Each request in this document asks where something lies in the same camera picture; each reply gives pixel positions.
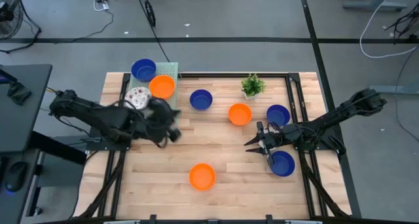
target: wooden tabletop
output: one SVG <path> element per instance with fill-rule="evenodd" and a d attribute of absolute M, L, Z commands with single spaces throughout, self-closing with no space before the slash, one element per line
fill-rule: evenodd
<path fill-rule="evenodd" d="M 118 100 L 122 76 L 123 73 L 107 74 L 102 105 Z M 325 113 L 318 78 L 316 73 L 300 73 L 300 76 L 312 120 Z M 285 80 L 263 80 L 266 91 L 257 99 L 246 101 L 239 78 L 179 79 L 177 107 L 182 114 L 177 123 L 182 138 L 165 149 L 149 141 L 133 141 L 126 156 L 117 219 L 149 219 L 151 214 L 156 214 L 158 219 L 265 219 L 266 214 L 272 214 L 274 219 L 308 218 L 299 157 L 294 148 L 280 147 L 293 156 L 296 168 L 290 176 L 278 177 L 270 171 L 264 156 L 245 152 L 256 145 L 243 146 L 255 136 L 257 121 L 266 124 L 269 106 L 278 103 L 289 109 Z M 207 111 L 196 111 L 189 103 L 191 93 L 200 88 L 213 95 L 212 106 Z M 229 121 L 227 112 L 234 103 L 250 106 L 253 118 L 248 125 L 234 126 Z M 298 106 L 297 112 L 302 121 Z M 107 154 L 107 151 L 97 153 L 85 166 L 75 215 L 85 211 L 101 189 Z M 336 154 L 332 151 L 316 154 L 323 186 L 340 208 L 350 214 Z M 189 184 L 189 170 L 199 162 L 212 165 L 217 173 L 217 182 L 209 191 L 196 191 Z M 311 188 L 319 214 L 317 192 L 313 185 Z M 107 213 L 112 192 L 109 194 Z"/>

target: black cable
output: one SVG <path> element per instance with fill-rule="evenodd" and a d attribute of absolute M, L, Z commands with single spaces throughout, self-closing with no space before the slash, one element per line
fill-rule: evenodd
<path fill-rule="evenodd" d="M 63 123 L 63 124 L 65 124 L 65 125 L 67 125 L 67 126 L 70 126 L 70 127 L 72 127 L 72 128 L 77 129 L 79 132 L 84 132 L 84 133 L 85 133 L 88 137 L 90 137 L 89 133 L 88 133 L 85 129 L 79 128 L 78 126 L 74 126 L 74 125 L 72 125 L 71 123 L 66 123 L 66 122 L 63 122 L 63 121 L 61 120 L 61 118 L 59 118 L 59 117 L 56 117 L 56 119 L 57 119 L 58 121 L 60 121 L 61 123 Z"/>
<path fill-rule="evenodd" d="M 149 21 L 149 25 L 150 25 L 151 31 L 153 32 L 153 35 L 155 36 L 155 39 L 156 39 L 157 44 L 159 45 L 160 49 L 162 50 L 162 52 L 163 52 L 164 57 L 166 58 L 166 60 L 170 63 L 170 60 L 169 60 L 168 56 L 166 55 L 166 52 L 164 52 L 164 49 L 162 47 L 162 44 L 160 44 L 160 41 L 158 40 L 158 37 L 156 35 L 156 32 L 155 32 L 155 30 L 153 28 L 153 26 L 156 26 L 155 20 L 154 20 L 154 23 L 153 23 L 152 20 L 150 20 L 151 18 L 154 17 L 154 11 L 153 11 L 153 8 L 152 8 L 149 0 L 145 0 L 145 3 L 148 3 L 149 4 L 149 8 L 151 9 L 148 13 L 145 11 L 145 8 L 143 6 L 143 2 L 141 0 L 138 0 L 138 1 L 139 1 L 139 4 L 141 5 L 141 8 L 143 9 L 143 12 L 144 12 L 145 17 Z"/>
<path fill-rule="evenodd" d="M 84 165 L 86 165 L 87 161 L 93 157 L 93 155 L 95 155 L 97 152 L 99 151 L 94 151 L 89 157 L 87 157 L 86 162 L 84 162 Z"/>
<path fill-rule="evenodd" d="M 316 131 L 314 131 L 313 129 L 308 128 L 308 127 L 306 127 L 306 126 L 301 126 L 301 128 L 303 128 L 303 129 L 307 129 L 307 130 L 309 130 L 309 131 L 313 132 L 313 133 L 314 133 L 314 135 L 315 135 L 315 137 L 316 137 L 315 142 L 313 142 L 313 148 L 312 148 L 312 149 L 310 149 L 310 150 L 308 150 L 308 152 L 304 152 L 304 153 L 312 153 L 314 150 L 316 150 L 316 147 L 317 147 L 317 145 L 318 145 L 318 144 L 319 144 L 319 142 L 320 142 L 320 140 L 319 140 L 319 136 L 318 136 L 318 133 L 317 133 Z"/>
<path fill-rule="evenodd" d="M 40 110 L 43 110 L 43 111 L 46 111 L 46 112 L 50 112 L 49 110 L 47 110 L 47 109 L 44 109 L 44 108 L 39 108 Z"/>
<path fill-rule="evenodd" d="M 70 143 L 70 144 L 66 144 L 66 145 L 80 145 L 82 143 L 86 143 L 86 142 L 82 141 L 82 142 Z M 79 147 L 73 147 L 73 148 L 80 149 L 80 148 L 83 148 L 83 147 L 86 147 L 86 145 L 79 146 Z"/>
<path fill-rule="evenodd" d="M 97 152 L 99 152 L 99 151 L 94 151 L 89 157 L 87 157 L 87 159 L 85 160 L 85 162 L 84 162 L 84 165 L 86 166 L 86 164 L 87 164 L 87 161 L 90 159 L 90 158 L 92 158 L 93 157 L 93 155 L 95 155 Z M 74 213 L 76 212 L 76 207 L 77 207 L 77 203 L 79 202 L 79 196 L 80 196 L 80 194 L 79 194 L 79 191 L 80 191 L 80 184 L 81 184 L 81 180 L 82 180 L 82 178 L 83 178 L 83 175 L 80 177 L 80 179 L 79 179 L 79 185 L 77 186 L 77 198 L 76 198 L 76 203 L 75 203 L 75 205 L 74 205 L 74 208 L 73 208 L 73 211 L 71 212 L 71 215 L 69 216 L 69 218 L 68 218 L 68 220 L 70 220 L 72 217 L 73 217 L 73 215 L 74 215 Z"/>
<path fill-rule="evenodd" d="M 99 33 L 103 32 L 103 31 L 105 31 L 105 29 L 107 28 L 107 26 L 109 26 L 109 25 L 111 25 L 113 23 L 113 13 L 111 13 L 109 10 L 105 10 L 105 12 L 111 15 L 111 21 L 109 23 L 107 23 L 100 31 L 95 31 L 95 32 L 93 32 L 93 33 L 91 33 L 91 34 L 89 34 L 87 36 L 77 37 L 77 38 L 75 38 L 75 39 L 73 39 L 71 41 L 64 42 L 64 43 L 74 43 L 75 41 L 78 41 L 78 40 L 81 40 L 81 39 L 85 39 L 85 38 L 89 38 L 89 37 L 91 37 L 91 36 L 93 36 L 95 34 L 99 34 Z"/>
<path fill-rule="evenodd" d="M 27 23 L 31 27 L 31 32 L 33 35 L 36 35 L 36 33 L 33 31 L 33 26 L 28 21 L 26 21 L 24 18 L 22 19 L 25 23 Z"/>
<path fill-rule="evenodd" d="M 407 133 L 409 133 L 417 142 L 419 142 L 419 138 L 417 138 L 412 132 L 407 130 L 400 122 L 399 119 L 399 112 L 397 110 L 397 87 L 399 86 L 400 76 L 405 69 L 407 62 L 410 60 L 410 57 L 412 57 L 413 53 L 418 49 L 419 45 L 416 46 L 416 48 L 410 52 L 409 57 L 407 57 L 405 63 L 403 64 L 403 67 L 400 69 L 399 76 L 397 77 L 397 80 L 395 82 L 395 92 L 394 92 L 394 100 L 395 100 L 395 118 L 397 119 L 397 122 L 399 123 L 399 126 Z"/>
<path fill-rule="evenodd" d="M 416 21 L 419 19 L 419 3 L 417 3 L 412 10 L 410 10 L 406 15 L 398 18 L 392 25 L 390 25 L 385 30 L 388 30 L 392 27 L 394 27 L 393 30 L 393 43 L 396 44 L 397 40 L 400 39 L 400 37 L 405 34 L 406 32 L 410 31 L 413 26 L 415 25 Z M 409 23 L 402 29 L 398 29 L 398 25 L 403 24 L 405 22 Z"/>
<path fill-rule="evenodd" d="M 272 136 L 273 138 L 275 138 L 274 134 L 272 134 L 272 132 L 269 129 L 269 125 L 271 125 L 271 127 L 273 127 L 273 129 L 277 130 L 279 132 L 279 137 L 280 137 L 280 142 L 278 142 L 278 145 L 282 144 L 283 141 L 283 131 L 282 129 L 276 124 L 276 122 L 268 122 L 267 128 L 268 128 L 268 133 L 270 134 L 270 136 Z"/>

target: desk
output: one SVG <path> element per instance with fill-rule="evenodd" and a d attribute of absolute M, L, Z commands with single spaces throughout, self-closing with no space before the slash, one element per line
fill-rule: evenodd
<path fill-rule="evenodd" d="M 108 73 L 101 104 L 118 100 L 123 73 Z M 300 73 L 309 119 L 325 113 L 316 73 Z M 299 156 L 292 146 L 280 147 L 290 153 L 296 168 L 289 177 L 275 176 L 266 159 L 246 153 L 243 144 L 256 133 L 255 123 L 266 124 L 266 110 L 279 103 L 289 108 L 285 79 L 266 78 L 266 91 L 246 101 L 240 91 L 241 78 L 184 78 L 178 80 L 177 120 L 182 138 L 159 149 L 148 141 L 137 140 L 127 152 L 117 219 L 307 219 L 308 210 L 302 182 Z M 213 94 L 207 111 L 196 111 L 189 104 L 190 94 L 205 88 Z M 252 121 L 234 126 L 227 117 L 229 107 L 238 102 L 250 106 Z M 297 106 L 299 121 L 301 111 Z M 81 214 L 96 197 L 103 184 L 107 151 L 92 157 L 84 168 L 75 216 Z M 316 151 L 321 180 L 335 202 L 350 214 L 350 207 L 337 156 L 332 151 Z M 217 183 L 206 192 L 195 191 L 188 180 L 189 170 L 197 162 L 212 165 Z M 319 214 L 317 192 L 312 193 Z M 109 213 L 110 198 L 107 199 Z"/>
<path fill-rule="evenodd" d="M 86 155 L 82 151 L 33 131 L 52 66 L 50 64 L 14 65 L 1 66 L 1 69 L 16 77 L 31 91 L 31 96 L 23 105 L 16 105 L 7 96 L 9 86 L 7 84 L 0 86 L 0 156 L 9 159 L 6 170 L 15 162 L 27 162 L 27 172 L 20 190 L 14 193 L 8 192 L 3 177 L 0 183 L 1 221 L 15 224 L 20 222 L 22 215 L 28 216 L 31 213 L 32 207 L 27 209 L 25 214 L 22 213 L 26 201 L 36 203 L 34 192 L 29 193 L 29 189 L 34 175 L 39 175 L 35 174 L 35 171 L 41 151 L 82 165 Z"/>

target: orange bowl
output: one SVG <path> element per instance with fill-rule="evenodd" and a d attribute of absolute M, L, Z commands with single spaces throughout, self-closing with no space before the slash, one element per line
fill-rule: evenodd
<path fill-rule="evenodd" d="M 175 92 L 175 81 L 167 75 L 159 75 L 151 80 L 149 88 L 154 97 L 167 100 Z"/>
<path fill-rule="evenodd" d="M 235 103 L 228 111 L 228 118 L 236 126 L 244 126 L 251 120 L 251 110 L 244 103 Z"/>
<path fill-rule="evenodd" d="M 215 184 L 215 171 L 208 164 L 197 164 L 189 172 L 189 183 L 198 191 L 207 191 Z"/>

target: fan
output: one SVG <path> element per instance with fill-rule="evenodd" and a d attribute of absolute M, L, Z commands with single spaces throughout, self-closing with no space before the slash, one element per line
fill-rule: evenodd
<path fill-rule="evenodd" d="M 10 39 L 19 31 L 22 21 L 32 25 L 24 20 L 24 15 L 38 30 L 34 34 L 33 39 L 26 45 L 11 50 L 0 50 L 9 54 L 15 50 L 22 50 L 23 48 L 30 47 L 37 40 L 41 32 L 41 28 L 27 15 L 22 0 L 0 0 L 0 41 Z"/>
<path fill-rule="evenodd" d="M 13 37 L 23 19 L 20 0 L 0 0 L 0 40 Z"/>

